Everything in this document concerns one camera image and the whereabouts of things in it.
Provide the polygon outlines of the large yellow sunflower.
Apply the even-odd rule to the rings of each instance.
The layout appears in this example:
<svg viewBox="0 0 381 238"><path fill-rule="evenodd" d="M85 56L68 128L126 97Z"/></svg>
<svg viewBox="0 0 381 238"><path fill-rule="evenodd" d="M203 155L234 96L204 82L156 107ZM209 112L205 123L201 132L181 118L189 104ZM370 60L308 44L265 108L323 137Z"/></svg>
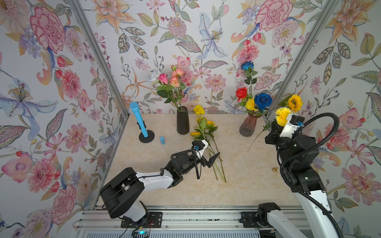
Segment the large yellow sunflower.
<svg viewBox="0 0 381 238"><path fill-rule="evenodd" d="M217 129L218 129L218 126L215 124L215 122L213 122L213 121L207 121L206 122L206 137L207 137L208 142L210 144L210 151L213 155L220 153L220 150L217 146L216 139L214 136ZM227 183L227 179L226 179L226 175L225 175L224 167L223 167L223 160L221 158L221 155L222 154L219 154L219 156L216 158L213 166L215 169L216 177L217 177L217 175L219 175L220 179L224 183Z"/></svg>

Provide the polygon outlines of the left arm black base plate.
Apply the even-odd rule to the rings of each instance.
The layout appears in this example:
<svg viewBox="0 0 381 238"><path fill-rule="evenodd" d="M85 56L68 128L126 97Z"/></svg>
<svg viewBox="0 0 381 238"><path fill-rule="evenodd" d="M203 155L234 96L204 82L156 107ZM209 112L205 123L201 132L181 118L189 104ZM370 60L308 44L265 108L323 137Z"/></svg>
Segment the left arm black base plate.
<svg viewBox="0 0 381 238"><path fill-rule="evenodd" d="M134 222L130 218L124 216L121 222L121 228L161 228L162 221L162 212L149 212L137 222Z"/></svg>

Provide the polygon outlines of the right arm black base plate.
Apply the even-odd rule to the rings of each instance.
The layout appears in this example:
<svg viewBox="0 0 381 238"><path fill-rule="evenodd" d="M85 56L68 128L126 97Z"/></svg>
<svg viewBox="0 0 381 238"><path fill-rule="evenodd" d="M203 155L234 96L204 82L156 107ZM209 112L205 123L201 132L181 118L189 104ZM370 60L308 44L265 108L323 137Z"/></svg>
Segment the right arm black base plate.
<svg viewBox="0 0 381 238"><path fill-rule="evenodd" d="M267 228L269 223L263 217L258 216L257 212L241 212L239 223L243 224L244 228Z"/></svg>

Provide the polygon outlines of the small yellow sunflower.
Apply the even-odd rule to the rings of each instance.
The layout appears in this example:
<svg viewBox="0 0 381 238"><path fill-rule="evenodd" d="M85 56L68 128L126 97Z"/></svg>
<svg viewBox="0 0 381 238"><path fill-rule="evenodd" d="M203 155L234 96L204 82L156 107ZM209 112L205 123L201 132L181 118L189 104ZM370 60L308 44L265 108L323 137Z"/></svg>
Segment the small yellow sunflower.
<svg viewBox="0 0 381 238"><path fill-rule="evenodd" d="M202 133L200 131L194 131L194 132L191 132L190 135L195 140L206 140L208 142L209 144L208 151L209 151L210 157L212 157L212 155L216 155L219 152L213 133L209 133L209 132Z"/></svg>

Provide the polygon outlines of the orange yellow sunflower vase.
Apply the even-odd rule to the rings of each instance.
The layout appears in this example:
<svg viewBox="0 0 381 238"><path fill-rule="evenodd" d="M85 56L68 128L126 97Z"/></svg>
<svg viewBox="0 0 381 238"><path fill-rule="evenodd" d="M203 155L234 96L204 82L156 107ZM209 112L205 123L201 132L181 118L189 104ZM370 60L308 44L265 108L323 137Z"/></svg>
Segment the orange yellow sunflower vase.
<svg viewBox="0 0 381 238"><path fill-rule="evenodd" d="M302 98L297 94L290 94L284 99L282 99L273 109L268 109L268 111L272 110L286 110L287 112L296 113L301 110L304 102Z"/></svg>

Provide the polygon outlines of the yellow carnation vase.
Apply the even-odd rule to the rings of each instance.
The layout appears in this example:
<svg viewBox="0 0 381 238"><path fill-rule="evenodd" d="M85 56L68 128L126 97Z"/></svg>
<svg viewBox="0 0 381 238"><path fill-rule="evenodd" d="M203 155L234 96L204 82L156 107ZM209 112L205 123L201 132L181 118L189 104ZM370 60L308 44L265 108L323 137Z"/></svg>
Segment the yellow carnation vase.
<svg viewBox="0 0 381 238"><path fill-rule="evenodd" d="M255 141L257 140L257 138L265 131L268 131L271 129L272 127L272 123L275 123L275 126L280 126L280 127L285 127L288 120L287 120L287 117L292 113L292 111L288 108L288 107L283 107L283 108L279 108L276 110L275 112L275 120L274 121L269 121L266 123L266 125L263 127L262 131L256 136L256 138L254 139L254 141L252 142L252 144L250 145L248 151L250 150L250 148L252 147L252 145L255 143Z"/></svg>

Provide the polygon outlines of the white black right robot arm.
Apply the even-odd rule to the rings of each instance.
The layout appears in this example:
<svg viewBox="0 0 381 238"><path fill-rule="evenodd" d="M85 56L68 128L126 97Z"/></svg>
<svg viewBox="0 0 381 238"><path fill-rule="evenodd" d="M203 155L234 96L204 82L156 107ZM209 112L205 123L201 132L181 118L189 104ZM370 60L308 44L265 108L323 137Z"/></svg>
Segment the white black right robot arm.
<svg viewBox="0 0 381 238"><path fill-rule="evenodd" d="M301 135L301 127L297 125L282 127L272 122L269 127L271 131L265 142L275 146L280 175L301 204L314 237L342 238L343 233L332 215L325 187L311 167L320 146L337 132L337 123L319 143L313 137Z"/></svg>

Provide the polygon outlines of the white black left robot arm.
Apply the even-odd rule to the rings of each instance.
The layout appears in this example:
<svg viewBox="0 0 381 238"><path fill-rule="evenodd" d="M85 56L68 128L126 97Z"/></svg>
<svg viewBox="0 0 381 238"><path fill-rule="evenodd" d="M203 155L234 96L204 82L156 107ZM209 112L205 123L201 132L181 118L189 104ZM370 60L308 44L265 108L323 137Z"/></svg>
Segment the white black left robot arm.
<svg viewBox="0 0 381 238"><path fill-rule="evenodd" d="M112 219L124 216L140 222L149 214L144 203L137 202L143 192L173 188L193 169L196 178L200 179L202 167L211 168L219 155L206 160L203 151L190 149L171 155L169 163L158 172L138 173L131 167L126 168L101 188L103 208Z"/></svg>

